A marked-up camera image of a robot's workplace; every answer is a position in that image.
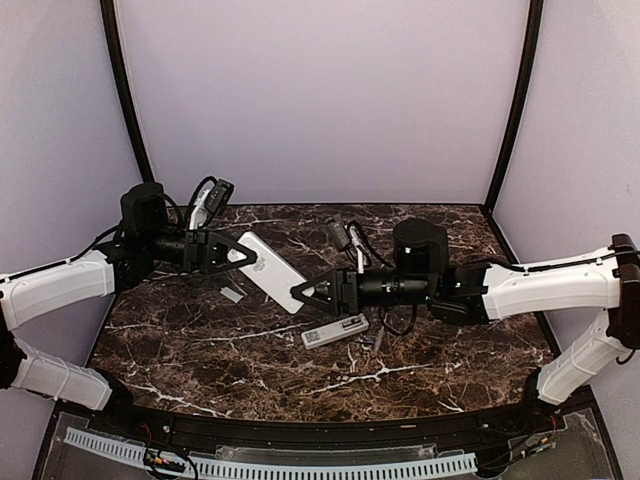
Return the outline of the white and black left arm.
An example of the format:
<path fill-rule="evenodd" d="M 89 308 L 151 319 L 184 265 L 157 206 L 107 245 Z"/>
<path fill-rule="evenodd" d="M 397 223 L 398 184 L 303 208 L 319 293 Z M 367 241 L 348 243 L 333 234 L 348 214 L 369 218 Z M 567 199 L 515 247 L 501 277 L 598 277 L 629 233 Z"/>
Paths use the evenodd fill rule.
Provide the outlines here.
<path fill-rule="evenodd" d="M 132 289 L 159 262 L 182 273 L 216 274 L 256 262 L 257 255 L 225 232 L 210 229 L 234 191 L 212 176 L 180 209 L 162 184 L 145 182 L 121 197 L 120 222 L 80 253 L 1 278 L 1 386 L 101 411 L 120 436 L 141 427 L 130 392 L 107 373 L 69 363 L 15 336 L 27 322 L 91 298 Z"/>

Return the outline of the white KT-16 remote control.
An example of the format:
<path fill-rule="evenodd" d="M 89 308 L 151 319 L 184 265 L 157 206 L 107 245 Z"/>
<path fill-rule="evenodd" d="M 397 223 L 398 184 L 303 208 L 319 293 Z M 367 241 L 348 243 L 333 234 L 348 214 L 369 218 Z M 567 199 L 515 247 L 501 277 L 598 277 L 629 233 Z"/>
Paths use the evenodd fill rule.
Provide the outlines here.
<path fill-rule="evenodd" d="M 301 339 L 305 348 L 311 350 L 362 333 L 369 326 L 367 318 L 359 314 L 305 331 Z"/>

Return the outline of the white remote with green buttons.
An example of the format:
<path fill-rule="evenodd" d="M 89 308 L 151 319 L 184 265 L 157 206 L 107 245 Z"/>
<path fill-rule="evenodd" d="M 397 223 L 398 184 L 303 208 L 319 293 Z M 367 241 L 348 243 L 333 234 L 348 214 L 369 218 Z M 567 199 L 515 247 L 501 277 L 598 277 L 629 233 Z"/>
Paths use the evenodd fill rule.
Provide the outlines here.
<path fill-rule="evenodd" d="M 256 254 L 256 261 L 239 270 L 288 313 L 295 314 L 303 303 L 291 289 L 307 279 L 253 232 L 245 232 L 238 243 Z"/>

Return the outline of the white battery cover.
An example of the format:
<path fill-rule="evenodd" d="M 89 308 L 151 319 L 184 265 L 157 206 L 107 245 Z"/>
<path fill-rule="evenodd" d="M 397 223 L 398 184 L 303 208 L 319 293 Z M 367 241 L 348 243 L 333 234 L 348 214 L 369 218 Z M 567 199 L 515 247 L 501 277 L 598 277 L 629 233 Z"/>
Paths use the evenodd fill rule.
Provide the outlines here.
<path fill-rule="evenodd" d="M 235 290 L 229 288 L 229 287 L 223 287 L 220 289 L 220 294 L 225 297 L 226 299 L 230 300 L 231 302 L 233 302 L 234 304 L 238 304 L 239 302 L 241 302 L 244 298 L 245 295 L 239 292 L 236 292 Z"/>

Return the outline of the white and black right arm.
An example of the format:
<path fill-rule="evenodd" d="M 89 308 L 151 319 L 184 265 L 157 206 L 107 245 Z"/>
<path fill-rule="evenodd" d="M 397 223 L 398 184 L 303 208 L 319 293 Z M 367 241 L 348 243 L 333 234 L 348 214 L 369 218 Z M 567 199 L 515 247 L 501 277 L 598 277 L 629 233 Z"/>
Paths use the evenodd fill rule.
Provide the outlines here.
<path fill-rule="evenodd" d="M 527 380 L 525 400 L 510 413 L 521 434 L 534 432 L 611 361 L 639 349 L 639 250 L 627 234 L 608 246 L 542 263 L 449 261 L 445 228 L 409 218 L 393 229 L 393 264 L 382 270 L 335 269 L 292 287 L 294 299 L 333 316 L 365 308 L 427 306 L 456 326 L 488 324 L 514 315 L 595 308 L 591 326 L 567 351 Z"/>

